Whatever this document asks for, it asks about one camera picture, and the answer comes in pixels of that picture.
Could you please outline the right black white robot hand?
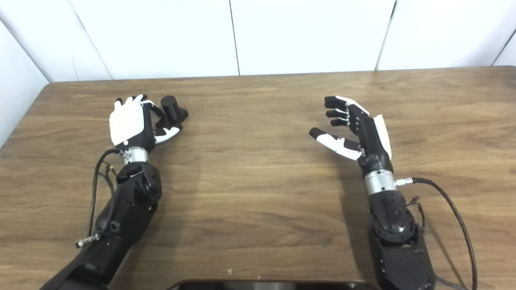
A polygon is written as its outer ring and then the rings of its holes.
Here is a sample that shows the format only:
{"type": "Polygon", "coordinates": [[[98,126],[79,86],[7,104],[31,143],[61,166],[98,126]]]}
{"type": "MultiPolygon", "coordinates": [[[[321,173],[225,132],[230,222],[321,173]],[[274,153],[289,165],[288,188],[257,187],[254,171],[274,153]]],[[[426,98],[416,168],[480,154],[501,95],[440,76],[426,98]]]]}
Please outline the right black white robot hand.
{"type": "Polygon", "coordinates": [[[339,138],[317,127],[308,132],[313,139],[336,154],[358,162],[363,176],[382,170],[394,172],[389,134],[381,114],[372,117],[358,102],[340,96],[325,97],[324,106],[328,108],[326,117],[331,119],[331,126],[345,126],[359,140],[339,138]]]}

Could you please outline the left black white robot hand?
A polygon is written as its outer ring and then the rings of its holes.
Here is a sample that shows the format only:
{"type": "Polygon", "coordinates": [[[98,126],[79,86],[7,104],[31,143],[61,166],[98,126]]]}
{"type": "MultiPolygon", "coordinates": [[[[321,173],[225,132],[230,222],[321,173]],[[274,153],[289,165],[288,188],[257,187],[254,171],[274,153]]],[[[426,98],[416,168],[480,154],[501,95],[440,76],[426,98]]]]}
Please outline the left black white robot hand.
{"type": "Polygon", "coordinates": [[[114,102],[114,111],[109,116],[110,138],[121,151],[140,147],[151,152],[156,145],[175,137],[188,113],[177,106],[173,96],[162,99],[161,107],[145,94],[131,96],[114,102]]]}

